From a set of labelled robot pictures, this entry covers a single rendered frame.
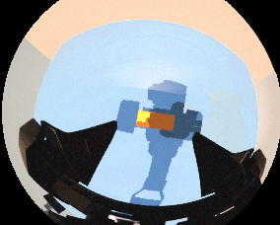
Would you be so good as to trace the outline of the orange block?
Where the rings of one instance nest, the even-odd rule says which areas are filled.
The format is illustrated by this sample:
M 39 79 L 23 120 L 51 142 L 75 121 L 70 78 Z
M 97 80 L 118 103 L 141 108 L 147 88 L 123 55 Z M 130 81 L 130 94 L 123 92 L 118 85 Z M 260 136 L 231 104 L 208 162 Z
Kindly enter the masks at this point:
M 159 112 L 139 111 L 136 126 L 174 131 L 175 115 Z

